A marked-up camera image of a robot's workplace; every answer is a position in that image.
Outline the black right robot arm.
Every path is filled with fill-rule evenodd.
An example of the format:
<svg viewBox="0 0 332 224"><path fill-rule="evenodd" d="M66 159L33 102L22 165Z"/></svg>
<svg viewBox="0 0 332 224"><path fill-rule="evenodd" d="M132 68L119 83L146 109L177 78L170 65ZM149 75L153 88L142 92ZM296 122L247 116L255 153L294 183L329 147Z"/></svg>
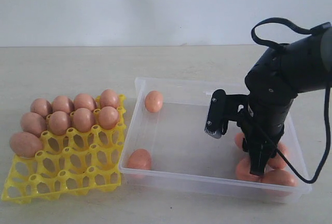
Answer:
<svg viewBox="0 0 332 224"><path fill-rule="evenodd" d="M253 41L266 46L267 50L245 77L250 93L244 107L246 121L241 123L241 129L250 157L250 173L263 175L268 160L276 155L286 116L298 94L325 90L327 143L317 169L319 173L330 150L331 23L311 29L301 28L286 19L279 23L305 37L291 44L279 44L261 39L251 30Z"/></svg>

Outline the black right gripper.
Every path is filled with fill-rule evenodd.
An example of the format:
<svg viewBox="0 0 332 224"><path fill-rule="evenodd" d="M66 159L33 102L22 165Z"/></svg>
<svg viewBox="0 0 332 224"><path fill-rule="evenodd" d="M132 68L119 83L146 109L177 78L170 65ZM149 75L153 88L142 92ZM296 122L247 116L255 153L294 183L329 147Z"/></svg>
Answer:
<svg viewBox="0 0 332 224"><path fill-rule="evenodd" d="M284 122L292 103L293 100L286 104L270 104L249 99L248 115L241 130L250 156L251 174L263 176L268 160L277 156L276 146L284 134Z"/></svg>

